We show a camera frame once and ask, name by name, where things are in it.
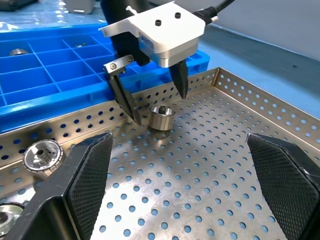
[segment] stainless steel tray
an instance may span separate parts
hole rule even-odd
[[[105,196],[91,239],[286,239],[264,200],[247,133],[299,145],[320,166],[320,121],[224,69],[134,94],[143,126],[115,101],[0,135],[0,202],[28,204],[41,183],[22,165],[33,142],[66,152],[100,133],[114,136]],[[174,128],[148,128],[152,105],[172,107]]]

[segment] blue compartment tray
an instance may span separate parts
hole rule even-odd
[[[115,59],[102,24],[0,33],[0,133],[114,99],[103,64]],[[9,56],[13,49],[28,54]],[[207,70],[209,56],[187,59],[188,74]],[[136,93],[171,81],[167,68],[136,63],[121,76]]]

